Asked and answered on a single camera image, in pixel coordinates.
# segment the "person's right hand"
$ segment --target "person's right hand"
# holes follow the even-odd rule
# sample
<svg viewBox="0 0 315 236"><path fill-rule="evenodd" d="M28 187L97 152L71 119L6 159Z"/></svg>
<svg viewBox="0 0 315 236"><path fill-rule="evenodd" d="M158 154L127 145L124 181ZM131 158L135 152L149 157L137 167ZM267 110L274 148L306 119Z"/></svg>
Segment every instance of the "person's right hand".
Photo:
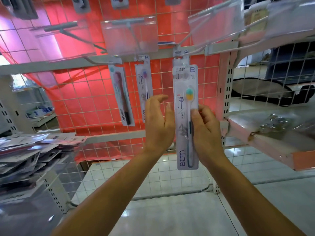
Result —
<svg viewBox="0 0 315 236"><path fill-rule="evenodd" d="M226 158L221 141L220 122L208 106L199 104L199 111L191 111L194 127L194 146L200 162L207 166L217 159Z"/></svg>

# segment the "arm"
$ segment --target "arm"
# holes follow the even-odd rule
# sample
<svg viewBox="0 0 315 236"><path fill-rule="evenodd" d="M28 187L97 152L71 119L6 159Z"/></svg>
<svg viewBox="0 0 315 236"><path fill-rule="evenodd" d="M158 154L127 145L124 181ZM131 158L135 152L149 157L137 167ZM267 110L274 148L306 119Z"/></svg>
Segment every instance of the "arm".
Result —
<svg viewBox="0 0 315 236"><path fill-rule="evenodd" d="M305 235L228 160L221 143L220 122L211 110L199 105L199 112L191 111L199 159L220 186L248 236Z"/></svg>
<svg viewBox="0 0 315 236"><path fill-rule="evenodd" d="M86 198L51 234L108 235L154 164L174 140L174 111L168 104L165 119L156 95L146 102L146 142L142 152Z"/></svg>

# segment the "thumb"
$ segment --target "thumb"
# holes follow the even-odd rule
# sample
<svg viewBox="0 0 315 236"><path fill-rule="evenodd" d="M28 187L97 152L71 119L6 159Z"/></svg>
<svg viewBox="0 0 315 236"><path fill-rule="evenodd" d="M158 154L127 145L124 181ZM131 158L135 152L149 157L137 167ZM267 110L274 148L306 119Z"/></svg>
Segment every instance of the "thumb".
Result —
<svg viewBox="0 0 315 236"><path fill-rule="evenodd" d="M175 131L175 114L170 103L166 105L164 126Z"/></svg>
<svg viewBox="0 0 315 236"><path fill-rule="evenodd" d="M199 128L204 127L203 119L198 111L198 109L191 110L191 120L194 125L194 129L198 130Z"/></svg>

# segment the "hand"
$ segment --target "hand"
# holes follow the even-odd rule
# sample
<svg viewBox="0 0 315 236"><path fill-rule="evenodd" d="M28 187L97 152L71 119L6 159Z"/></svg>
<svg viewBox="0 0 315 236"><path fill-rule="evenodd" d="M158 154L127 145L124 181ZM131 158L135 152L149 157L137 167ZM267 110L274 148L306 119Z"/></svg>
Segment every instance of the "hand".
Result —
<svg viewBox="0 0 315 236"><path fill-rule="evenodd" d="M160 103L168 99L167 95L155 95L146 101L146 142L144 150L161 156L172 144L175 135L174 111L170 103L165 110L165 119Z"/></svg>
<svg viewBox="0 0 315 236"><path fill-rule="evenodd" d="M226 157L222 147L220 122L208 106L199 104L199 111L191 111L194 126L194 146L200 162L207 166Z"/></svg>

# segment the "person's left hand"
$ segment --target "person's left hand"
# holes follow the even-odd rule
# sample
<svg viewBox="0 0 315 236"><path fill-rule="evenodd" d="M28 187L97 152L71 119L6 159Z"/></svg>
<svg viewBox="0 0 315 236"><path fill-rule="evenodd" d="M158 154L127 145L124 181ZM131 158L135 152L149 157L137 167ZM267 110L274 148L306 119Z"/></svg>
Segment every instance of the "person's left hand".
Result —
<svg viewBox="0 0 315 236"><path fill-rule="evenodd" d="M162 115L161 102L168 99L167 95L155 95L146 101L146 142L144 150L162 155L172 144L175 135L174 111L170 103Z"/></svg>

